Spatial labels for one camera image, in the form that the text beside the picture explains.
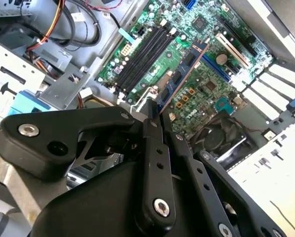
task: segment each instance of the screw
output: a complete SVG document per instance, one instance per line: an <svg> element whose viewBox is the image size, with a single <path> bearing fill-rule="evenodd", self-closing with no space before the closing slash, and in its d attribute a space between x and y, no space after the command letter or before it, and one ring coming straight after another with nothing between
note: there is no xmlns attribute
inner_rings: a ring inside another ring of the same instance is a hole
<svg viewBox="0 0 295 237"><path fill-rule="evenodd" d="M218 225L218 229L220 230L220 233L223 235L223 237L232 237L233 236L230 229L222 223Z"/></svg>
<svg viewBox="0 0 295 237"><path fill-rule="evenodd" d="M276 237L282 237L282 235L277 230L273 229L273 232Z"/></svg>
<svg viewBox="0 0 295 237"><path fill-rule="evenodd" d="M156 123L151 122L151 124L152 124L154 127L157 127L157 124L156 124Z"/></svg>
<svg viewBox="0 0 295 237"><path fill-rule="evenodd" d="M183 140L182 136L180 136L179 134L176 134L176 138L177 138L178 140L180 140L180 141Z"/></svg>
<svg viewBox="0 0 295 237"><path fill-rule="evenodd" d="M128 115L125 113L121 113L121 116L124 117L125 119L128 119Z"/></svg>
<svg viewBox="0 0 295 237"><path fill-rule="evenodd" d="M209 160L209 159L210 159L209 155L208 155L208 154L206 154L206 153L202 153L202 156L203 156L203 158L204 158L204 159L207 159L207 160Z"/></svg>
<svg viewBox="0 0 295 237"><path fill-rule="evenodd" d="M35 137L40 133L40 130L38 127L36 127L33 124L25 123L23 125L20 125L18 128L18 131L26 137Z"/></svg>
<svg viewBox="0 0 295 237"><path fill-rule="evenodd" d="M154 201L154 209L158 214L160 214L163 217L168 217L168 215L169 215L168 204L160 198L158 198Z"/></svg>

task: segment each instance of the blue pcie slot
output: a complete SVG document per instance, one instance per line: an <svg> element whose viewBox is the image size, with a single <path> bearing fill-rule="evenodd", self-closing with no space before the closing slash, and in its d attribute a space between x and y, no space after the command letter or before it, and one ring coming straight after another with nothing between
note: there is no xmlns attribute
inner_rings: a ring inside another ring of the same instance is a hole
<svg viewBox="0 0 295 237"><path fill-rule="evenodd" d="M231 77L225 73L214 61L212 61L208 56L203 55L201 58L208 66L210 66L216 73L218 73L226 82L230 82Z"/></svg>
<svg viewBox="0 0 295 237"><path fill-rule="evenodd" d="M188 10L191 10L191 8L193 7L193 5L196 3L196 0L191 0L189 1L189 3L186 5L186 8Z"/></svg>
<svg viewBox="0 0 295 237"><path fill-rule="evenodd" d="M195 41L191 44L189 51L180 61L178 67L171 75L164 90L156 98L159 113L170 103L175 93L179 90L183 82L187 79L196 63L201 59L209 45L202 41Z"/></svg>

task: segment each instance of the black plastic bracket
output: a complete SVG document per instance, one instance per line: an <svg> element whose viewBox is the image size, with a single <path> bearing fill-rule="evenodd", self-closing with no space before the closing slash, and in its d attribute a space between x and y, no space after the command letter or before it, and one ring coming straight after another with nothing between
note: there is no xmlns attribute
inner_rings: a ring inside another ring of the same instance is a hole
<svg viewBox="0 0 295 237"><path fill-rule="evenodd" d="M24 123L36 126L39 134L20 134L18 128ZM121 107L9 116L0 124L0 155L40 179L55 181L65 176L75 161L80 133L92 130L95 137L133 123L133 117Z"/></svg>
<svg viewBox="0 0 295 237"><path fill-rule="evenodd" d="M282 237L286 236L210 153L201 151L196 153L194 158L205 165L221 200L230 204L236 211L241 236L277 237L276 232Z"/></svg>

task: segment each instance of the pcie slot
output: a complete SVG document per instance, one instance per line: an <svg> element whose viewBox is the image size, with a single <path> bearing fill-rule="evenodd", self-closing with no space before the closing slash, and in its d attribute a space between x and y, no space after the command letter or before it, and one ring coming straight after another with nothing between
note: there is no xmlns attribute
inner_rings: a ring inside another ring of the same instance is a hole
<svg viewBox="0 0 295 237"><path fill-rule="evenodd" d="M203 55L201 58L203 62L205 62L206 65L208 65L210 68L212 68L217 74L219 74L226 82L230 82L231 77L225 73L219 65L217 65L214 61L212 61L208 56Z"/></svg>
<svg viewBox="0 0 295 237"><path fill-rule="evenodd" d="M251 64L243 57L243 55L224 37L223 34L217 33L215 38L229 51L246 69L251 67Z"/></svg>
<svg viewBox="0 0 295 237"><path fill-rule="evenodd" d="M232 34L233 37L235 37L241 45L253 56L256 57L258 54L257 52L245 41L241 39L241 37L236 33L236 31L233 29L233 27L223 18L219 17L218 18L219 22L225 27L225 29Z"/></svg>

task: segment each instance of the black ram slot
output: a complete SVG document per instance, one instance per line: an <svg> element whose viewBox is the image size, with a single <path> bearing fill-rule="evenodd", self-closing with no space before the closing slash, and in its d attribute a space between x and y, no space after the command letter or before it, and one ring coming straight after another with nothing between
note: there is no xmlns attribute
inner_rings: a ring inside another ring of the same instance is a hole
<svg viewBox="0 0 295 237"><path fill-rule="evenodd" d="M161 37L166 35L165 28L159 27L154 30L152 35L148 38L144 45L140 48L140 50L136 53L136 55L130 60L125 68L119 75L117 80L117 86L122 87L123 83L129 80L128 76L131 74L133 70L136 69L137 64L141 61L144 61L144 56L155 47L155 42Z"/></svg>
<svg viewBox="0 0 295 237"><path fill-rule="evenodd" d="M156 50L150 53L150 55L146 55L149 60L142 65L141 69L137 71L136 75L134 75L133 79L129 81L129 85L126 85L124 88L126 89L126 93L129 93L133 90L133 88L141 81L144 75L148 72L151 66L156 62L159 56L165 51L170 42L173 40L173 36L166 36L165 40L160 39L159 45Z"/></svg>

